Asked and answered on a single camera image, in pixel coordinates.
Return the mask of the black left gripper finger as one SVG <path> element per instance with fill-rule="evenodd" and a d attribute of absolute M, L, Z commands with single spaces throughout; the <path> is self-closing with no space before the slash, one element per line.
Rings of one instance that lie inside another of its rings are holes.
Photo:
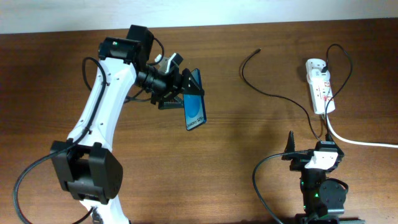
<path fill-rule="evenodd" d="M 184 107 L 183 100 L 175 96 L 170 100 L 161 100 L 158 105 L 159 110 L 179 109 Z"/>
<path fill-rule="evenodd" d="M 201 76 L 199 69 L 190 71 L 185 68 L 182 71 L 182 94 L 204 96 L 205 91 L 201 84 Z"/>

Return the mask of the blue Samsung Galaxy smartphone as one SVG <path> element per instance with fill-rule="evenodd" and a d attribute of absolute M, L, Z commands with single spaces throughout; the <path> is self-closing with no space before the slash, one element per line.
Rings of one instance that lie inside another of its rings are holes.
<path fill-rule="evenodd" d="M 204 96 L 183 95 L 186 130 L 192 131 L 206 123 Z"/>

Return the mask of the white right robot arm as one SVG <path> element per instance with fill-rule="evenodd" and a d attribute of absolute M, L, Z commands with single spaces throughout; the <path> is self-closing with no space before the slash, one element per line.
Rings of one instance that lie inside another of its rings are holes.
<path fill-rule="evenodd" d="M 300 172 L 303 213 L 295 216 L 296 223 L 365 223 L 360 218 L 341 218 L 349 186 L 342 180 L 328 177 L 344 158 L 344 152 L 330 135 L 318 141 L 313 149 L 297 151 L 294 133 L 288 135 L 282 160 L 290 161 L 289 169 Z"/>

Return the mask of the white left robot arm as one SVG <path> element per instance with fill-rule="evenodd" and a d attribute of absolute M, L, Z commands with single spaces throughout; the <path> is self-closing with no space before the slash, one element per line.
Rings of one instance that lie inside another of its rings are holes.
<path fill-rule="evenodd" d="M 123 39 L 107 37 L 99 45 L 98 70 L 90 96 L 66 141 L 50 152 L 62 190 L 88 210 L 94 223 L 128 223 L 118 197 L 123 167 L 112 153 L 119 115 L 132 86 L 150 93 L 159 109 L 181 108 L 186 129 L 206 123 L 199 69 L 180 69 L 182 57 L 159 55 L 149 62 L 153 33 L 131 26 Z"/>

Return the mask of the white USB charger adapter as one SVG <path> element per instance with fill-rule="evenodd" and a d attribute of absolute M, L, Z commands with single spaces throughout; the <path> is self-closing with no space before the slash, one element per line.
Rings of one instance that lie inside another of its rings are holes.
<path fill-rule="evenodd" d="M 330 80 L 330 72 L 323 72 L 323 69 L 326 67 L 326 62 L 324 60 L 319 58 L 310 58 L 306 61 L 305 67 L 307 71 L 307 81 L 309 84 Z"/>

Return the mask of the white power strip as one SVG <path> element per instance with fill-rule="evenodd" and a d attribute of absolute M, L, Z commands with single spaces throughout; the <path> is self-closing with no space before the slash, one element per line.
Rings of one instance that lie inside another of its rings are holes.
<path fill-rule="evenodd" d="M 315 114 L 331 113 L 335 110 L 333 92 L 329 81 L 315 80 L 309 83 L 313 110 Z"/>

